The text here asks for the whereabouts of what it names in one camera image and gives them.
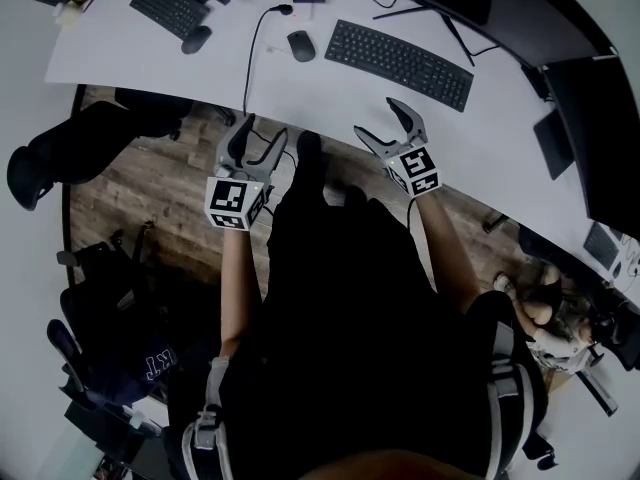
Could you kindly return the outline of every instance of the shoe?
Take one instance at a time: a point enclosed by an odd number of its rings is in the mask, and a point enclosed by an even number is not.
[[[516,297],[516,287],[513,286],[511,279],[504,272],[498,272],[493,281],[493,289],[507,294],[511,300]]]
[[[310,131],[304,131],[298,137],[296,145],[298,152],[298,161],[307,162],[309,160],[319,161],[322,156],[322,141],[320,135]]]

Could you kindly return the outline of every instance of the shoulder strap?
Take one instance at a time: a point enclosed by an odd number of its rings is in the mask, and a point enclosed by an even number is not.
[[[198,413],[199,418],[191,423],[182,435],[182,455],[190,480],[199,480],[193,461],[192,446],[203,451],[217,450],[222,480],[233,480],[227,447],[227,429],[222,420],[220,402],[220,384],[228,366],[229,358],[217,357],[213,360],[207,380],[204,408]]]
[[[513,329],[498,321],[493,342],[491,378],[487,383],[489,410],[491,413],[491,451],[486,478],[493,480],[498,473],[509,465],[513,455],[524,446],[533,424],[533,389],[527,370],[513,363]],[[516,437],[518,445],[510,448],[503,442],[502,407],[500,400],[506,397],[521,396],[523,404],[522,425]]]

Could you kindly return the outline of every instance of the person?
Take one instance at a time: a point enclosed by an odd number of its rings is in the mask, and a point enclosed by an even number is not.
[[[589,360],[589,347],[594,344],[589,317],[586,314],[565,314],[565,337],[552,334],[543,326],[558,313],[562,303],[560,271],[546,265],[540,286],[526,300],[520,300],[509,277],[496,276],[494,289],[511,299],[523,331],[529,337],[527,345],[538,362],[554,370],[572,374],[584,368]]]
[[[411,234],[380,201],[349,187],[343,207],[326,203],[319,136],[303,132],[297,151],[274,213],[264,302],[249,233],[224,231],[214,368],[233,478],[484,476],[493,335],[488,343],[482,330],[513,315],[508,297],[481,294],[435,195],[415,203],[437,293]],[[546,393],[516,338],[535,429]]]

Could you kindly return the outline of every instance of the white desk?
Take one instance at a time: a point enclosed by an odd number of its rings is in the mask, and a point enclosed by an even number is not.
[[[213,35],[200,52],[186,56],[177,38],[130,8],[130,1],[96,0],[78,23],[62,30],[47,81],[128,87],[240,109],[258,18],[271,6],[291,2],[231,0],[223,6],[210,1],[214,10],[205,24]],[[298,10],[308,5],[298,5]],[[412,6],[400,0],[395,9]],[[248,111],[364,149],[354,125],[383,140],[404,137],[385,102],[387,96],[397,98],[422,115],[430,153],[445,184],[509,215],[608,277],[582,247],[591,221],[575,165],[556,181],[549,177],[533,125],[551,107],[537,97],[519,64],[498,49],[477,57],[472,68],[436,13],[372,21],[381,11],[369,0],[329,0],[313,5],[311,19],[295,11],[289,17],[267,16],[254,52]],[[465,112],[325,60],[339,18],[409,41],[472,72]],[[456,26],[471,51],[490,45]],[[286,35],[301,28],[316,45],[317,56],[310,63],[296,62],[288,51]],[[638,248],[635,241],[632,245]],[[640,304],[640,282],[631,284],[626,271],[623,264],[616,285],[620,290],[631,286],[626,295]]]

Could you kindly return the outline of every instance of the black keyboard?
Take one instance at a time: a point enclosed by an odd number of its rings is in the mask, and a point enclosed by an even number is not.
[[[597,222],[591,226],[584,248],[607,270],[611,268],[618,256],[618,246]]]
[[[196,0],[131,0],[129,5],[180,39],[209,14],[209,8]]]
[[[338,20],[325,58],[381,76],[460,112],[473,75],[427,50],[367,27]]]

